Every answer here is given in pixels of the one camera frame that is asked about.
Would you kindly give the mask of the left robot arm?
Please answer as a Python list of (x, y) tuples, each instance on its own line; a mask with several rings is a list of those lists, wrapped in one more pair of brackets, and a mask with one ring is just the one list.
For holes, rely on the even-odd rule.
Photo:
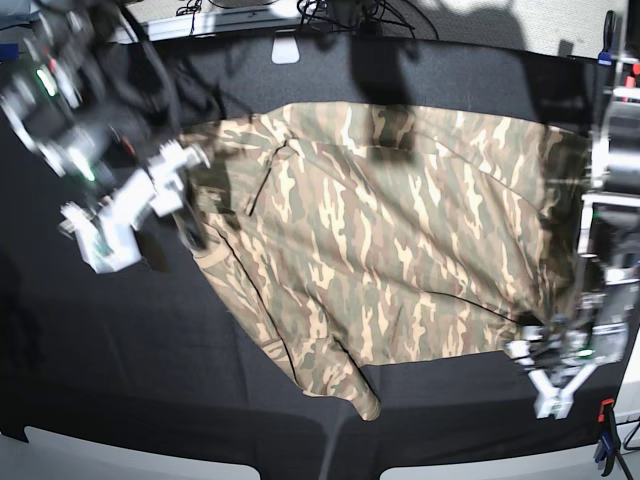
[(624, 48), (608, 65), (581, 198), (573, 309), (525, 327), (507, 347), (537, 391), (539, 418), (566, 418), (591, 374), (622, 360), (639, 303), (639, 56)]

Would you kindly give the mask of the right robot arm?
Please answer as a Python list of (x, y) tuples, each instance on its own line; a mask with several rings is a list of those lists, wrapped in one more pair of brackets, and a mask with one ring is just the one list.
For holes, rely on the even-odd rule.
[(172, 217), (183, 243), (206, 235), (193, 205), (190, 172), (203, 149), (178, 139), (176, 82), (122, 1), (42, 4), (31, 57), (1, 91), (1, 110), (22, 144), (84, 197), (61, 209), (60, 232), (99, 274), (164, 255), (145, 235), (150, 216)]

